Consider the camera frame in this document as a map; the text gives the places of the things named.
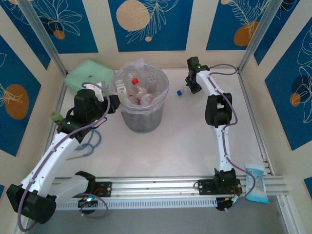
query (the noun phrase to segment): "blue packet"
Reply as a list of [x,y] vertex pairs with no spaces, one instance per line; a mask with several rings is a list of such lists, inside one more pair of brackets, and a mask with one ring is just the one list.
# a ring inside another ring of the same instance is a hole
[[[267,191],[264,184],[264,166],[260,166],[253,163],[245,163],[245,169],[247,172],[255,177],[255,187],[250,194],[246,197],[249,201],[257,201],[262,203],[269,203]],[[254,184],[253,178],[246,174],[246,192],[248,192]]]

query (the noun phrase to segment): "green plastic box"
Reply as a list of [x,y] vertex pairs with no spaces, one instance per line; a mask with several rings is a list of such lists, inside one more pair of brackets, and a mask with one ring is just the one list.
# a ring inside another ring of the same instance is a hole
[[68,90],[76,95],[78,90],[83,89],[81,86],[84,82],[105,82],[105,88],[110,95],[108,86],[113,79],[115,72],[113,69],[106,67],[92,60],[85,60],[71,71],[65,78]]

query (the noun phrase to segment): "transparent plastic bin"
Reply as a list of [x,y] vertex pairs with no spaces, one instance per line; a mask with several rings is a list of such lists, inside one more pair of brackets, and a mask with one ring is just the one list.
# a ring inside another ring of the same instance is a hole
[[115,86],[116,80],[124,80],[126,89],[132,89],[131,80],[138,78],[142,86],[146,85],[148,76],[154,76],[157,79],[157,86],[155,92],[158,96],[148,105],[136,105],[130,101],[121,103],[119,109],[126,125],[136,133],[149,133],[155,130],[161,122],[162,113],[164,109],[165,98],[169,91],[169,81],[167,76],[160,69],[148,65],[130,65],[121,68],[114,76],[110,83],[110,92],[117,94]]

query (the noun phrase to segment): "red bottle cap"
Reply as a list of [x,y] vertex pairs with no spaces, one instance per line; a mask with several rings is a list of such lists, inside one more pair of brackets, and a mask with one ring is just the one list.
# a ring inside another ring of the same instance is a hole
[[138,83],[138,79],[137,78],[133,78],[131,82],[132,82],[132,84],[137,84]]

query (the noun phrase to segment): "white table surface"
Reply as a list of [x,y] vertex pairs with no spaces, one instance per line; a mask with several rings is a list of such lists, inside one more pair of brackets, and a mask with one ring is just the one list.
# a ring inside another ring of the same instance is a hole
[[[88,157],[67,161],[57,177],[72,177],[83,170],[97,177],[212,176],[216,164],[216,142],[204,113],[207,97],[203,91],[176,94],[185,85],[187,69],[163,69],[170,89],[165,101],[161,124],[151,133],[132,132],[117,111],[107,116],[98,130],[102,143]],[[228,69],[213,71],[229,73]],[[232,162],[244,168],[245,162],[262,164],[246,103],[237,75],[213,75],[225,93],[233,96],[238,124],[230,127],[229,141]],[[66,92],[61,114],[74,106],[74,95]],[[81,155],[76,151],[72,156]],[[237,175],[244,175],[236,170]]]

